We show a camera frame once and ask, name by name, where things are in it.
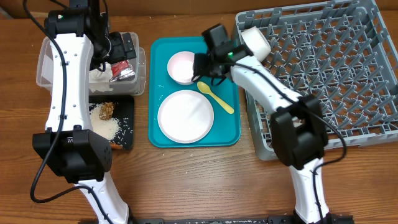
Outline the yellow plastic spoon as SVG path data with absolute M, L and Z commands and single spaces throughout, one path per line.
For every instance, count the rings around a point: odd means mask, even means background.
M 228 114 L 234 113 L 234 109 L 225 101 L 223 101 L 220 97 L 215 95 L 212 92 L 211 88 L 206 83 L 198 82 L 197 87 L 199 91 L 202 92 L 203 94 L 210 95 Z

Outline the red foil wrapper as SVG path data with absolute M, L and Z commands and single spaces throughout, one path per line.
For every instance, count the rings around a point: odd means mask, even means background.
M 128 60 L 115 63 L 111 66 L 112 77 L 110 82 L 118 82 L 128 79 L 134 79 L 136 73 L 134 67 Z

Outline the pink bowl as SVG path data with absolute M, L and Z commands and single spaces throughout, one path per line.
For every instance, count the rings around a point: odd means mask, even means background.
M 171 79 L 180 85 L 190 85 L 193 83 L 193 52 L 177 52 L 169 59 L 167 63 L 167 72 Z

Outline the white napkin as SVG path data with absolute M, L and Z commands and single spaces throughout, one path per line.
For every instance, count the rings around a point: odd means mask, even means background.
M 111 65 L 105 63 L 106 70 L 101 72 L 99 70 L 92 70 L 89 72 L 89 88 L 92 93 L 111 91 L 109 80 L 113 77 Z

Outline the white bowl with food scraps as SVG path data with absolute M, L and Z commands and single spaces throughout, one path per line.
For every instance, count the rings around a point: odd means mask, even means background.
M 252 27 L 241 33 L 244 43 L 249 47 L 254 56 L 264 61 L 271 52 L 268 40 L 257 27 Z

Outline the white round plate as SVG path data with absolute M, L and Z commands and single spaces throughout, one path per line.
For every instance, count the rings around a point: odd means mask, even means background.
M 210 101 L 193 90 L 170 94 L 161 103 L 157 120 L 162 133 L 173 142 L 190 144 L 203 139 L 211 130 L 215 112 Z

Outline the brown food scraps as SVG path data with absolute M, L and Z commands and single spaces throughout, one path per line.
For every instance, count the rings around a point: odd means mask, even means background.
M 113 102 L 105 102 L 101 105 L 99 110 L 99 119 L 101 120 L 109 120 L 113 116 L 113 111 L 115 108 L 115 104 Z

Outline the white rice pile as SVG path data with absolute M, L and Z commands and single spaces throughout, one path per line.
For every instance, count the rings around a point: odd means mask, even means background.
M 89 104 L 93 131 L 109 142 L 122 145 L 123 149 L 129 149 L 132 145 L 132 119 L 128 115 L 117 113 L 118 103 L 114 103 L 115 108 L 112 118 L 109 120 L 101 120 L 98 115 L 102 104 L 103 103 Z

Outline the brown sausage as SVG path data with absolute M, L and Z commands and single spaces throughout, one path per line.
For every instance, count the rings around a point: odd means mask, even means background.
M 122 145 L 115 144 L 113 142 L 110 143 L 112 149 L 123 149 Z

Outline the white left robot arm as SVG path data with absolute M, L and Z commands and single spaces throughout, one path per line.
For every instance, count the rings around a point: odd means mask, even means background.
M 81 191 L 100 223 L 134 223 L 110 174 L 110 143 L 93 131 L 89 113 L 89 72 L 136 57 L 108 21 L 105 1 L 70 1 L 39 24 L 52 49 L 52 100 L 45 131 L 33 135 L 32 145 L 42 167 Z

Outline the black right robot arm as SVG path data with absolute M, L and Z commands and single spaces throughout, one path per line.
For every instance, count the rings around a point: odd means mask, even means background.
M 322 186 L 324 148 L 328 144 L 320 102 L 302 96 L 280 82 L 262 61 L 271 47 L 263 33 L 252 27 L 236 45 L 223 24 L 202 32 L 207 46 L 204 54 L 195 54 L 193 81 L 202 77 L 231 80 L 244 88 L 270 116 L 272 148 L 278 159 L 290 169 L 295 190 L 295 219 L 299 223 L 323 223 L 329 215 Z

